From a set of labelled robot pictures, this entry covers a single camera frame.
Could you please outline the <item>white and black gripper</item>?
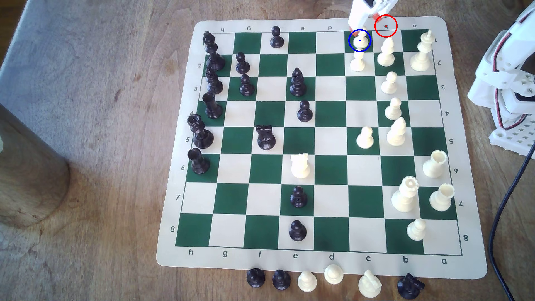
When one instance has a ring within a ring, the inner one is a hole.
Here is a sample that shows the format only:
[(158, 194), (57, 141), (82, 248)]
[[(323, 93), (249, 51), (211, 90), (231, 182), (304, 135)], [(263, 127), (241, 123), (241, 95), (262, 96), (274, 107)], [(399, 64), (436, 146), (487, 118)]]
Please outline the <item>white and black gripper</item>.
[(357, 30), (362, 28), (368, 17), (374, 19), (380, 19), (381, 16), (387, 15), (392, 8), (398, 3), (398, 0), (394, 1), (353, 1), (351, 5), (351, 11), (349, 13), (348, 24), (349, 28)]

